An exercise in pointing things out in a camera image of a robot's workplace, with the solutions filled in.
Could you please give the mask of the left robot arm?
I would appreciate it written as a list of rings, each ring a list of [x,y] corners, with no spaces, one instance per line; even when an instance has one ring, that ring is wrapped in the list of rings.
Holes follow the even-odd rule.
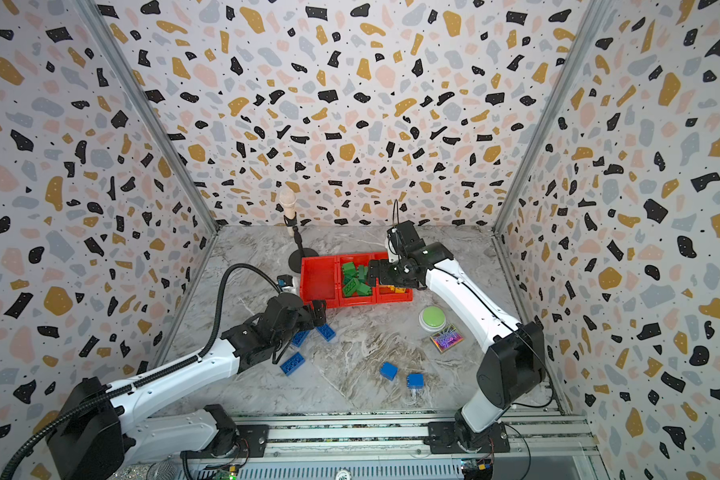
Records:
[[[128,463],[180,452],[250,456],[252,443],[219,404],[173,417],[154,414],[209,384],[276,363],[296,334],[325,322],[325,301],[305,303],[281,293],[269,299],[264,312],[198,352],[110,384],[96,377],[81,381],[47,437],[60,477],[106,479]]]

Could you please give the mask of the blue lego brick slanted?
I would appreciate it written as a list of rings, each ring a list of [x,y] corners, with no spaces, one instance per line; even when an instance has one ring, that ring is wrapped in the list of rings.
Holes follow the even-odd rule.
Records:
[[[326,342],[330,342],[336,337],[335,331],[329,325],[322,325],[317,328],[318,333],[325,339]]]

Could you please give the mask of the blue long lego brick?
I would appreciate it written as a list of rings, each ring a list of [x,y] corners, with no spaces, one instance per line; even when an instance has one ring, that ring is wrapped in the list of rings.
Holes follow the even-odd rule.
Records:
[[[280,365],[280,369],[284,375],[290,376],[304,363],[304,357],[299,352],[296,352]]]

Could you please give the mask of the green lego pile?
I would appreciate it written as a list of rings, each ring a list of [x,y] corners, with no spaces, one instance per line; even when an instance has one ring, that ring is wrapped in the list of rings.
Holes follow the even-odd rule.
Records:
[[[342,293],[346,298],[372,295],[372,287],[368,284],[369,268],[367,265],[346,262],[341,265]]]

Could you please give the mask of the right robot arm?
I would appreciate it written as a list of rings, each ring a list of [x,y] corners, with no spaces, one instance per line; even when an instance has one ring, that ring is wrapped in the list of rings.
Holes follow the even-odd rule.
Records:
[[[425,243],[413,222],[389,228],[386,247],[388,258],[371,262],[371,277],[382,286],[433,292],[457,314],[484,353],[477,391],[455,416],[460,442],[474,443],[518,398],[545,380],[543,328],[522,324],[500,308],[448,248]]]

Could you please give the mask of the blue small lego brick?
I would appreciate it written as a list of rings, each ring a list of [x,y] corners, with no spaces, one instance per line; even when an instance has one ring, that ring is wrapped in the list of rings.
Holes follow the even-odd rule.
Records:
[[[379,369],[379,373],[384,379],[393,381],[397,376],[398,367],[392,363],[384,362]]]

